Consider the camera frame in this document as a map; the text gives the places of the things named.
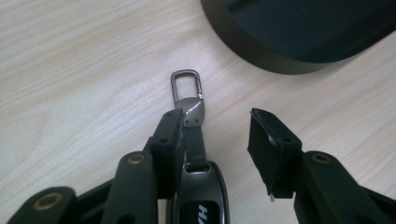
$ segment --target light wood grain surface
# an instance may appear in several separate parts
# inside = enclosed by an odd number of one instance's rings
[[[205,146],[232,223],[297,222],[292,200],[271,203],[248,155],[252,107],[394,199],[395,46],[393,33],[352,59],[284,76],[229,50],[198,0],[1,0],[0,223],[42,189],[79,195],[112,178],[174,108],[170,75],[185,68],[201,75]]]

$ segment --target black round object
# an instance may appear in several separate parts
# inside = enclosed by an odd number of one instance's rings
[[[230,49],[280,74],[319,70],[396,29],[396,0],[202,0],[202,5]]]

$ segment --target mounting hole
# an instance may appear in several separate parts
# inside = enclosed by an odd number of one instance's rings
[[[332,161],[328,156],[324,154],[314,154],[312,156],[312,159],[316,162],[325,163],[325,164],[328,164]]]
[[[117,224],[134,224],[134,217],[133,216],[124,216],[119,219]]]
[[[167,142],[168,142],[168,139],[167,139],[167,138],[161,138],[161,139],[160,139],[160,142],[161,142],[161,143],[167,143]]]
[[[143,154],[134,154],[128,158],[128,162],[131,164],[138,164],[146,159]]]
[[[63,195],[61,193],[49,193],[44,195],[35,201],[33,208],[37,211],[44,211],[55,206],[62,200]]]

